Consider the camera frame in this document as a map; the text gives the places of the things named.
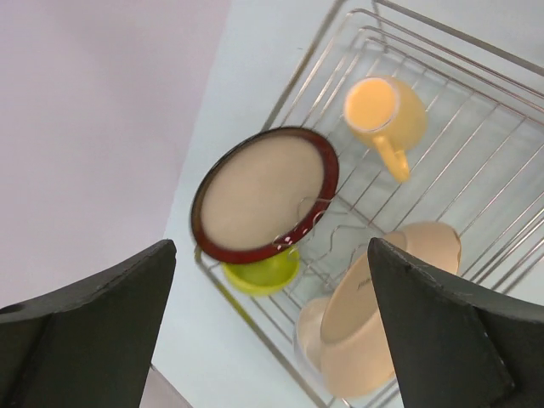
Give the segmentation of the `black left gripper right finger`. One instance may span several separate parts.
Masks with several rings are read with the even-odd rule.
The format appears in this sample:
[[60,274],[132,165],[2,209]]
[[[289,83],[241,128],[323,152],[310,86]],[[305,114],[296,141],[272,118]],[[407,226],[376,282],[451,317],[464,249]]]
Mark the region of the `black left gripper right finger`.
[[438,269],[381,238],[367,250],[406,407],[541,407],[543,307]]

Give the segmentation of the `yellow mug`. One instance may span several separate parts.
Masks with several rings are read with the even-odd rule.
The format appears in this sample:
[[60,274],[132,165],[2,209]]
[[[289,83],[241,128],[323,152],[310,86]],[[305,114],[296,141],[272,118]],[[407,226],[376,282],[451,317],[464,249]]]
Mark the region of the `yellow mug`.
[[343,118],[397,182],[410,179],[406,152],[417,146],[428,126],[425,105],[410,85],[393,76],[368,76],[349,89]]

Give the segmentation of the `beige bird pattern plate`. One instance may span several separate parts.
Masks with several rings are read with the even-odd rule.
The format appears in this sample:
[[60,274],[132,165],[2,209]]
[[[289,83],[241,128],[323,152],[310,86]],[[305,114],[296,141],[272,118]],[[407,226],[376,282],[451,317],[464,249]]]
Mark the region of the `beige bird pattern plate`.
[[[439,269],[454,275],[458,271],[462,244],[448,224],[407,224],[383,239]],[[366,253],[354,261],[332,294],[320,341],[320,371],[327,390],[337,398],[366,395],[394,376]]]

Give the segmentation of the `red rimmed beige plate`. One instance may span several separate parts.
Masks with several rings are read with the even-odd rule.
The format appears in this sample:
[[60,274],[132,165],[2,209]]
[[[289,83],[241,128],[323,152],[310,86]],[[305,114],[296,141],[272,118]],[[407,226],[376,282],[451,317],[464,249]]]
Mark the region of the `red rimmed beige plate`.
[[243,140],[201,181],[190,227],[210,257],[247,264],[302,240],[337,191],[339,162],[331,143],[304,127],[276,127]]

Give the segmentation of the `lime green bowl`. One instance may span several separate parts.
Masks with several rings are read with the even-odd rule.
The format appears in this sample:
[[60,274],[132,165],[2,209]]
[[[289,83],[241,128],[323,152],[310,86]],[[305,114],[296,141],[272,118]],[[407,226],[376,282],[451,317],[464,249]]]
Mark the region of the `lime green bowl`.
[[255,263],[222,263],[226,280],[239,292],[269,296],[289,285],[298,275],[300,255],[296,247]]

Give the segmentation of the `white bowl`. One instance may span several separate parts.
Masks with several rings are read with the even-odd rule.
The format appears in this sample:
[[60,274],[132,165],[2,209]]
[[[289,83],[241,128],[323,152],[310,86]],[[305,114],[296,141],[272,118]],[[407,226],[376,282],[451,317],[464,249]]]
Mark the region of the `white bowl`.
[[295,361],[308,384],[324,386],[320,368],[320,326],[330,297],[318,297],[301,309],[293,332]]

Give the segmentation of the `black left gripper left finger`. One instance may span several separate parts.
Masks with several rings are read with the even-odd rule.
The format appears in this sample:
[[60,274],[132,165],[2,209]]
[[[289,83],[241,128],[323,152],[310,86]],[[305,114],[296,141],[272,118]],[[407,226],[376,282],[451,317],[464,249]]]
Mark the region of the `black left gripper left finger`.
[[161,240],[121,263],[1,309],[3,407],[137,407],[173,283]]

